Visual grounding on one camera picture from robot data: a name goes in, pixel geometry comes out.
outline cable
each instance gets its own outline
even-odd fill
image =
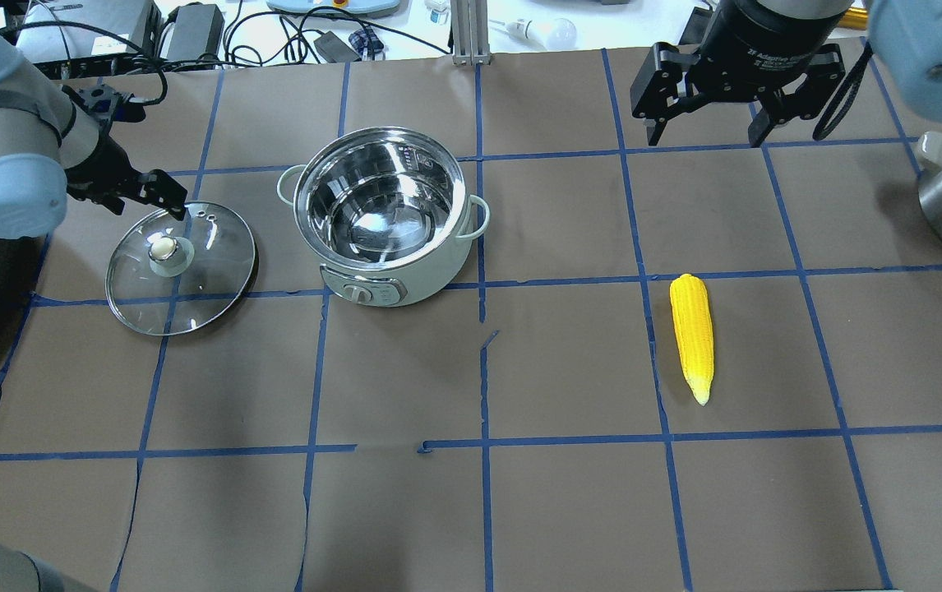
[[[168,62],[171,65],[168,68],[168,72],[189,72],[191,70],[197,70],[197,68],[204,67],[205,65],[211,65],[212,67],[222,67],[223,65],[230,65],[230,67],[249,67],[248,64],[242,64],[237,62],[229,62],[218,59],[211,60],[179,60],[178,62]]]
[[[230,38],[233,36],[232,30],[235,23],[238,22],[238,19],[241,18],[241,10],[245,7],[245,0],[238,0],[238,14],[233,16],[233,20],[230,21],[230,24],[226,26],[226,29],[223,29],[223,45],[230,44]]]
[[[252,62],[252,60],[249,60],[249,59],[247,59],[247,58],[243,58],[243,57],[241,57],[241,56],[238,56],[238,49],[249,49],[249,50],[251,50],[251,52],[253,52],[253,53],[256,54],[256,62]],[[233,52],[231,52],[231,56],[230,56],[230,57],[231,57],[233,60],[244,60],[244,61],[246,61],[246,62],[248,62],[248,63],[255,63],[256,65],[258,65],[258,67],[263,67],[263,65],[265,65],[265,62],[263,61],[263,53],[260,53],[260,50],[258,50],[258,49],[256,49],[256,48],[253,48],[251,45],[238,45],[237,48],[234,48],[234,49],[233,49]]]
[[[829,105],[825,106],[824,113],[818,118],[818,124],[814,127],[814,134],[810,136],[815,141],[828,138],[829,134],[836,130],[836,126],[843,121],[843,117],[847,116],[847,112],[851,111],[851,105],[854,104],[855,97],[858,96],[862,77],[866,74],[866,67],[868,67],[872,57],[873,46],[869,45],[869,41],[866,41],[866,47],[862,50],[861,57],[855,62],[851,71],[847,73],[847,77],[843,79],[843,82],[840,82],[840,87],[836,89],[833,100],[829,101]]]
[[[291,33],[289,33],[288,25],[292,23],[288,22],[288,18],[286,18],[286,16],[278,15],[277,22],[280,23],[280,27],[282,27],[282,30],[284,30],[284,38],[287,39],[286,44],[282,45],[282,48],[280,48],[280,52],[284,52],[284,60],[287,62],[293,62],[293,61],[302,62],[303,60],[306,60],[307,59],[306,49],[309,49],[309,44],[307,44],[307,39],[305,37],[302,37],[302,35],[300,35],[298,31],[295,31],[295,35],[292,35]],[[299,42],[299,44],[297,45],[297,49],[295,49],[294,51],[292,50],[292,41]],[[275,59],[277,57],[277,53],[280,53],[280,52],[275,52],[275,55],[271,56],[269,59],[267,59],[267,61]]]
[[[440,46],[437,46],[437,45],[435,45],[435,44],[431,44],[430,41],[423,40],[423,39],[421,39],[421,38],[419,38],[419,37],[416,37],[415,35],[408,34],[408,33],[406,33],[406,31],[397,30],[397,29],[391,29],[391,27],[389,27],[389,26],[381,25],[380,23],[377,23],[377,22],[373,22],[373,21],[370,21],[370,20],[365,20],[365,19],[359,18],[359,16],[355,16],[354,14],[351,14],[351,12],[344,11],[343,8],[336,8],[336,7],[316,7],[316,8],[311,8],[310,11],[306,12],[306,14],[302,16],[302,21],[306,21],[307,16],[313,15],[314,12],[321,12],[321,11],[335,11],[335,12],[339,12],[339,14],[342,14],[342,15],[347,16],[347,18],[343,18],[342,16],[318,16],[317,18],[332,19],[332,20],[353,21],[353,22],[356,22],[356,23],[358,23],[358,24],[361,24],[361,26],[362,26],[363,29],[365,29],[366,26],[374,26],[374,27],[376,27],[377,29],[380,29],[380,30],[388,30],[390,33],[395,33],[395,34],[400,35],[400,36],[402,36],[402,37],[407,37],[407,38],[409,38],[409,39],[412,39],[413,41],[418,42],[418,44],[426,45],[426,46],[428,46],[428,48],[434,49],[434,50],[436,50],[437,52],[447,53],[447,55],[448,55],[448,53],[449,53],[449,49],[442,49],[442,48],[440,48]]]
[[[318,14],[317,14],[318,12],[324,12],[324,11],[334,12],[335,14],[328,14],[328,15],[318,15]],[[409,38],[409,39],[412,39],[413,41],[416,41],[416,42],[418,42],[419,44],[426,45],[426,46],[428,46],[428,48],[431,48],[431,49],[436,50],[438,53],[444,53],[445,55],[448,55],[448,53],[449,53],[449,50],[448,50],[448,49],[440,48],[440,46],[431,44],[431,42],[429,42],[429,41],[423,40],[423,39],[421,39],[421,38],[419,38],[419,37],[416,37],[416,36],[411,35],[411,34],[408,34],[408,33],[404,33],[403,30],[391,29],[391,27],[389,27],[389,26],[381,25],[380,23],[376,23],[376,22],[373,22],[373,21],[369,21],[369,20],[366,20],[366,19],[359,18],[359,16],[355,16],[354,14],[351,14],[351,12],[347,12],[347,11],[342,10],[342,8],[335,8],[335,7],[314,7],[314,8],[311,8],[310,11],[308,11],[308,12],[303,12],[302,14],[301,14],[301,12],[264,11],[264,12],[253,12],[253,14],[248,15],[248,16],[245,16],[245,17],[242,18],[242,19],[234,20],[234,23],[232,23],[232,24],[233,24],[233,27],[232,27],[232,29],[230,29],[229,35],[224,37],[224,42],[223,42],[224,57],[225,57],[227,60],[234,60],[234,59],[237,57],[237,56],[234,56],[234,55],[233,55],[234,50],[237,50],[237,49],[240,49],[240,48],[241,48],[241,46],[238,46],[237,48],[233,48],[233,49],[230,48],[230,44],[231,44],[231,42],[232,42],[232,40],[233,40],[234,35],[237,34],[237,31],[238,31],[239,27],[241,27],[242,24],[244,24],[244,23],[246,23],[246,22],[249,22],[249,20],[252,20],[252,19],[254,19],[254,18],[258,18],[259,16],[265,16],[265,15],[284,15],[284,16],[300,16],[300,17],[301,17],[301,19],[299,19],[299,26],[297,27],[297,36],[295,36],[294,38],[290,38],[290,39],[288,40],[286,46],[290,45],[290,44],[292,43],[292,41],[294,41],[296,38],[299,38],[299,37],[302,37],[302,38],[303,38],[303,43],[304,43],[304,44],[306,43],[306,38],[305,38],[305,36],[303,36],[303,34],[309,33],[309,31],[313,31],[313,30],[306,29],[306,22],[307,22],[307,19],[310,18],[310,16],[314,16],[314,18],[323,18],[323,19],[328,19],[328,20],[340,20],[340,21],[347,21],[347,22],[356,22],[356,23],[358,23],[359,25],[361,25],[361,26],[362,26],[362,30],[365,30],[365,31],[368,30],[368,27],[374,26],[374,27],[376,27],[377,29],[380,29],[380,30],[387,30],[387,31],[389,31],[390,33],[395,33],[395,34],[397,34],[397,35],[400,35],[400,36],[403,36],[403,37],[407,37],[407,38]],[[307,49],[308,49],[308,52],[306,52],[306,53],[300,53],[300,54],[298,55],[298,59],[295,60],[294,62],[291,62],[291,63],[305,63],[305,60],[306,60],[306,56],[307,56],[307,55],[316,56],[316,53],[314,53],[313,47],[312,47],[310,44],[307,44]],[[275,57],[272,57],[272,58],[266,60],[266,62],[269,62],[271,59],[275,59]]]
[[[164,23],[164,26],[160,27],[160,35],[158,37],[158,40],[156,40],[156,50],[155,50],[156,57],[160,57],[163,55],[164,45],[165,45],[164,42],[165,40],[167,40],[168,34],[171,33],[171,31],[174,29],[175,29],[174,21],[168,21]]]
[[[51,10],[51,7],[48,7],[48,5],[44,3],[44,0],[29,1],[29,7],[33,7],[35,4],[39,4],[41,7],[43,7],[44,10],[47,11],[47,14],[51,15],[51,18],[53,18],[55,22],[58,22],[58,15],[54,14],[54,11]],[[25,12],[25,16],[26,18],[29,18],[29,11]],[[62,29],[62,27],[58,27],[58,36],[62,37],[62,47],[66,49],[66,69],[68,70],[68,68],[72,68],[73,55],[69,52],[69,42],[66,41],[66,30]]]
[[[110,31],[107,31],[106,29],[100,29],[98,26],[84,24],[81,22],[55,20],[55,21],[27,22],[20,25],[7,27],[7,29],[0,31],[0,33],[3,35],[8,35],[11,33],[17,33],[17,31],[20,31],[20,30],[40,29],[40,27],[44,27],[44,26],[58,26],[58,27],[72,26],[72,27],[76,27],[76,29],[90,30],[92,31],[92,33],[105,35],[106,37],[109,37],[115,41],[121,42],[121,44],[125,44],[126,46],[128,46],[128,48],[134,49],[134,52],[139,53],[139,55],[143,56],[145,60],[147,60],[147,63],[152,65],[153,72],[155,72],[155,74],[158,75],[160,78],[159,97],[149,100],[149,101],[145,101],[145,102],[140,101],[140,105],[152,106],[152,105],[162,104],[162,102],[164,102],[164,99],[168,97],[168,79],[164,76],[164,71],[162,70],[162,68],[160,68],[160,65],[162,65],[163,60],[160,60],[158,57],[149,55],[148,53],[145,52],[145,49],[143,49],[139,44],[133,44],[131,41],[128,41],[127,39],[115,33],[110,33]]]

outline light bulb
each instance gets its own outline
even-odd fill
[[[515,37],[529,39],[551,52],[564,52],[577,46],[577,27],[568,19],[518,19],[507,23],[504,29]]]

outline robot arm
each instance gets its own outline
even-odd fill
[[[942,0],[869,4],[870,44],[903,100],[942,121]],[[693,53],[653,46],[631,87],[632,116],[647,123],[651,146],[673,117],[710,102],[760,102],[749,127],[753,146],[776,125],[817,117],[844,75],[839,46],[824,42],[850,6],[851,0],[723,0]]]
[[[163,171],[133,169],[109,137],[117,117],[145,114],[107,86],[60,89],[0,37],[0,238],[57,228],[67,194],[114,214],[127,198],[185,215],[185,188]]]

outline pot control knob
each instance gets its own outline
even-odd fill
[[[347,284],[343,286],[343,291],[344,295],[347,296],[347,300],[350,300],[351,303],[361,304],[372,300],[372,292],[369,289],[362,288],[361,285]]]

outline glass pot lid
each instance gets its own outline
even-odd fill
[[[245,294],[256,272],[256,240],[227,207],[186,204],[186,219],[163,210],[132,226],[106,270],[106,299],[136,332],[165,336],[207,325]]]

